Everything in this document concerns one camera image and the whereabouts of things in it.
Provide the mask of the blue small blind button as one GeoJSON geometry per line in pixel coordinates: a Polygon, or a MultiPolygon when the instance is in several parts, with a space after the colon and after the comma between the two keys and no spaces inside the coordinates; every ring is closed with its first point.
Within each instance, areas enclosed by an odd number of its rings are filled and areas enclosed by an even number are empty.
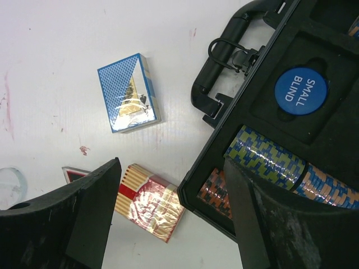
{"type": "Polygon", "coordinates": [[[279,107],[288,114],[308,115],[318,110],[328,95],[324,77],[308,67],[294,67],[276,81],[274,96],[279,107]]]}

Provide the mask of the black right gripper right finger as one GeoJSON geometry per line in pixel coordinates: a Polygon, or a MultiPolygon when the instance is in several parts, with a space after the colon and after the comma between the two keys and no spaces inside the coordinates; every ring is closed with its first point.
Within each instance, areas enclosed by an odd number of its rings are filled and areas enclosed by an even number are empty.
{"type": "Polygon", "coordinates": [[[231,159],[225,184],[244,268],[357,268],[358,211],[277,187],[231,159]]]}

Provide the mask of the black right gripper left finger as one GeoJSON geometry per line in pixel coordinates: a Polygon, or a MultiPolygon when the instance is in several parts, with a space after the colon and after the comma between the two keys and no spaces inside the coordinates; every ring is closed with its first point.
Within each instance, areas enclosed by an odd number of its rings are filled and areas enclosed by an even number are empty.
{"type": "Polygon", "coordinates": [[[121,177],[114,158],[1,211],[1,268],[101,268],[121,177]]]}

